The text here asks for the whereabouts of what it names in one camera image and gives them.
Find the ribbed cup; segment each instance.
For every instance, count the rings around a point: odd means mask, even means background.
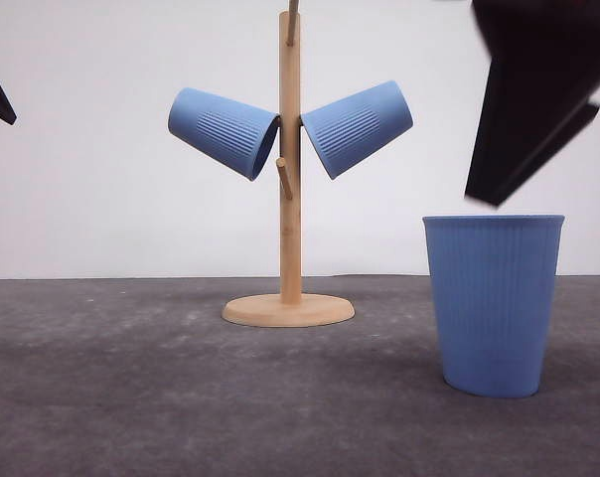
[[[563,216],[426,217],[446,382],[492,398],[540,382]]]
[[[388,81],[302,114],[302,123],[331,179],[412,127],[406,100]]]
[[[168,129],[179,139],[253,181],[273,145],[277,117],[258,107],[185,88],[174,100]]]

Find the wooden mug holder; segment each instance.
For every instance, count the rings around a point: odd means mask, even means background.
[[[298,0],[280,14],[280,293],[237,298],[223,310],[232,323],[266,327],[327,325],[355,315],[344,298],[302,293],[300,216],[300,16]]]

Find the gray carpet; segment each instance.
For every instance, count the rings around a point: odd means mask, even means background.
[[[275,289],[0,281],[0,477],[600,477],[600,277],[558,279],[524,399],[444,384],[427,277],[306,279],[353,301],[337,325],[220,318]]]

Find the white backdrop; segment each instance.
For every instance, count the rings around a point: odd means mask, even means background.
[[[0,0],[0,277],[277,274],[277,143],[249,183],[167,116],[184,86],[277,110],[286,4]],[[489,60],[469,2],[300,11],[303,110],[396,80],[415,121],[334,182],[303,132],[305,274],[427,273],[422,216],[490,213],[567,215],[559,272],[600,273],[600,113],[495,211],[463,197]]]

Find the round wooden base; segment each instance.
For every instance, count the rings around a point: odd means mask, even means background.
[[[255,295],[232,300],[223,310],[223,318],[238,325],[295,328],[338,323],[355,314],[344,298],[308,293],[297,305],[283,304],[278,294]]]

